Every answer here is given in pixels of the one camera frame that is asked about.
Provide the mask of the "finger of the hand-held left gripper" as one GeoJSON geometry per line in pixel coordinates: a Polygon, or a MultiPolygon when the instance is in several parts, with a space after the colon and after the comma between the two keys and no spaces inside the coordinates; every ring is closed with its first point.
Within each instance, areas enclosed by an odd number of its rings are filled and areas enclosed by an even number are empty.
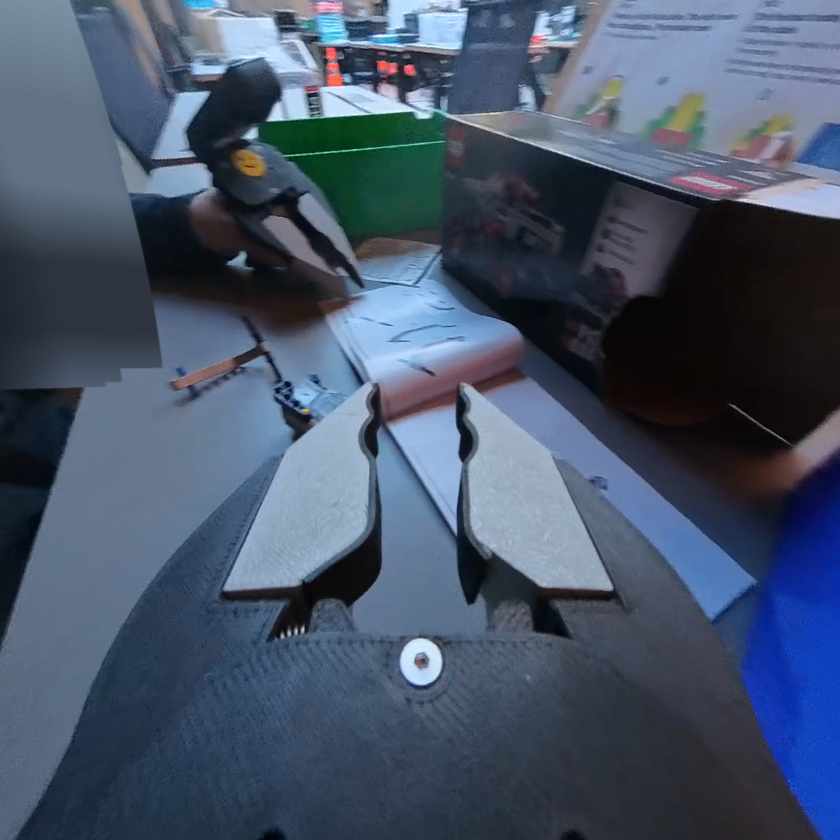
{"type": "Polygon", "coordinates": [[[313,192],[301,193],[294,199],[294,227],[306,243],[305,259],[323,274],[336,278],[329,281],[336,291],[346,291],[348,284],[354,289],[364,288],[347,235],[332,211],[313,192]]]}
{"type": "Polygon", "coordinates": [[[337,269],[328,266],[325,258],[316,254],[307,237],[290,219],[274,214],[258,218],[248,213],[245,231],[284,258],[292,278],[308,284],[321,299],[350,298],[347,281],[337,269]]]}

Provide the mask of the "white table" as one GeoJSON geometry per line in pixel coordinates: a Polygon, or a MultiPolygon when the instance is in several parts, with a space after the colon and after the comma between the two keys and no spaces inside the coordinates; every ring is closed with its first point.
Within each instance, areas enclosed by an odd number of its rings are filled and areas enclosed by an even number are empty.
{"type": "MultiPolygon", "coordinates": [[[[418,110],[362,87],[321,87],[319,94],[321,119],[326,120],[399,112],[425,118],[430,113],[428,110],[418,110]]],[[[175,95],[168,119],[151,156],[154,169],[196,162],[186,139],[186,129],[208,95],[208,91],[182,92],[175,95]]],[[[310,117],[306,92],[303,88],[292,87],[285,90],[280,102],[271,110],[268,121],[300,121],[310,117]]]]}

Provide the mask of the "green plastic bin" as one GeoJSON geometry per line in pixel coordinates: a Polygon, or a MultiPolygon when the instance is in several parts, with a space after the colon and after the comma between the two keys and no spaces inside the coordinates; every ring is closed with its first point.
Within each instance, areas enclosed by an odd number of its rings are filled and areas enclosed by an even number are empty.
{"type": "Polygon", "coordinates": [[[437,228],[446,117],[415,112],[263,123],[278,149],[320,188],[350,239],[437,228]]]}

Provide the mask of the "person's left hand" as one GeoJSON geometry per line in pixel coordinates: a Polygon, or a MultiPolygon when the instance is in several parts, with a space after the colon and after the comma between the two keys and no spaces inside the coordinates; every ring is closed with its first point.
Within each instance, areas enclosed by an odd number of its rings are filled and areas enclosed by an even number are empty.
{"type": "Polygon", "coordinates": [[[214,188],[195,194],[186,215],[196,241],[206,251],[228,260],[245,254],[253,267],[261,269],[289,268],[288,257],[251,237],[238,225],[214,188]]]}

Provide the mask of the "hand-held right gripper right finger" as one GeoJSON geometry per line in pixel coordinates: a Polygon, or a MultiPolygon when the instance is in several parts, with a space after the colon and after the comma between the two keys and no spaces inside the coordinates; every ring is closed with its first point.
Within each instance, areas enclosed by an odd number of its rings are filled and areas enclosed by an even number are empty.
{"type": "Polygon", "coordinates": [[[551,452],[458,385],[457,568],[468,604],[502,569],[538,599],[608,600],[614,583],[551,452]]]}

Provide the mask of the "grey lego motor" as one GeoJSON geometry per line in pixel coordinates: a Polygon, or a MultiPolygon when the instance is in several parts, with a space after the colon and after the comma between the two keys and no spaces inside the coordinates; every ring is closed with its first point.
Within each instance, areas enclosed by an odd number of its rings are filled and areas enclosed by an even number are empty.
{"type": "Polygon", "coordinates": [[[280,381],[274,387],[273,397],[295,439],[318,425],[348,398],[324,386],[315,374],[305,381],[280,381]]]}

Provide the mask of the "lego instruction booklet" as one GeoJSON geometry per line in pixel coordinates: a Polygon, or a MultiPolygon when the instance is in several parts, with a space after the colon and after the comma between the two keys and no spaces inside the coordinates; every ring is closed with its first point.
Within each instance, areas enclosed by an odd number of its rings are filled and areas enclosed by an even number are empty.
{"type": "Polygon", "coordinates": [[[520,332],[461,302],[437,268],[414,286],[389,284],[354,295],[326,320],[360,378],[379,384],[386,425],[451,531],[460,475],[455,392],[467,382],[552,455],[596,479],[710,619],[755,585],[567,407],[520,372],[527,346],[520,332]]]}

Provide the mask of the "person's left forearm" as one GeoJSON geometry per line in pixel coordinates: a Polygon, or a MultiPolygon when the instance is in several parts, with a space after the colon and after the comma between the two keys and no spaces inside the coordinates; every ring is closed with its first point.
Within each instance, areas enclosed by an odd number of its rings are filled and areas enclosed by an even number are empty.
{"type": "Polygon", "coordinates": [[[180,275],[197,265],[201,248],[191,222],[192,199],[193,195],[129,194],[150,277],[180,275]]]}

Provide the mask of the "blue plastic bin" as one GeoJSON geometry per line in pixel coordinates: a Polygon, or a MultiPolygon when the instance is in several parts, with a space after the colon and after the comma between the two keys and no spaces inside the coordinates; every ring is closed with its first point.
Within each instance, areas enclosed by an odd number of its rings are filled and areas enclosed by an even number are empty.
{"type": "Polygon", "coordinates": [[[742,662],[773,759],[821,838],[839,838],[839,463],[786,502],[742,662]]]}

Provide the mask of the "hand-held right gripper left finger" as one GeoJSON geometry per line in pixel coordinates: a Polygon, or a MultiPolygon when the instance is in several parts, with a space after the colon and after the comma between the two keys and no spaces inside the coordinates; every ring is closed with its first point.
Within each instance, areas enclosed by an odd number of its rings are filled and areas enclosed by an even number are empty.
{"type": "Polygon", "coordinates": [[[380,388],[366,383],[281,457],[223,586],[232,600],[357,602],[382,568],[380,388]]]}

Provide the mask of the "dark lego set box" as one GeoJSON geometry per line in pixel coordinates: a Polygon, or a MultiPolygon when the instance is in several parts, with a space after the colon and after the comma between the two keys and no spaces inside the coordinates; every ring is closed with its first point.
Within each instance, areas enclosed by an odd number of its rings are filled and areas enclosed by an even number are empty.
{"type": "Polygon", "coordinates": [[[534,112],[449,116],[444,265],[615,409],[838,408],[838,184],[534,112]]]}

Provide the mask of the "grey lego beam assembly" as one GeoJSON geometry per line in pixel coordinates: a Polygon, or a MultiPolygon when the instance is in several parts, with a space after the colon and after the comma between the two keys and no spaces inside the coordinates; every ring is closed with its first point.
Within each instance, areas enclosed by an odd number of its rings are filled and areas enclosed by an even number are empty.
{"type": "Polygon", "coordinates": [[[268,364],[275,385],[285,382],[286,380],[262,332],[257,329],[250,317],[243,315],[241,320],[246,332],[253,340],[253,346],[250,349],[192,373],[187,373],[186,369],[179,367],[176,369],[177,376],[168,382],[169,388],[173,392],[187,392],[194,396],[197,394],[199,385],[229,378],[244,369],[247,364],[258,360],[263,360],[268,364]]]}

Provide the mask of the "printed instruction poster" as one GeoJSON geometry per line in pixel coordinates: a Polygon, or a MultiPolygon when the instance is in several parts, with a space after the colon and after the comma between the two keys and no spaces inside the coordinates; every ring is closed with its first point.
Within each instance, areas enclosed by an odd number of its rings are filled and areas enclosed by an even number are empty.
{"type": "Polygon", "coordinates": [[[547,112],[676,151],[838,172],[839,2],[602,2],[547,112]]]}

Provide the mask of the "black office chair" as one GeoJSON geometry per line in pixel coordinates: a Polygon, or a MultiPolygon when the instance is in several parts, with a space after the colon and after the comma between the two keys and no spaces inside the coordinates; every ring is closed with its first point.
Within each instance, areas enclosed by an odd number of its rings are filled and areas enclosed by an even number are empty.
{"type": "Polygon", "coordinates": [[[536,1],[467,3],[464,37],[447,95],[448,114],[519,108],[519,87],[529,63],[539,6],[536,1]]]}

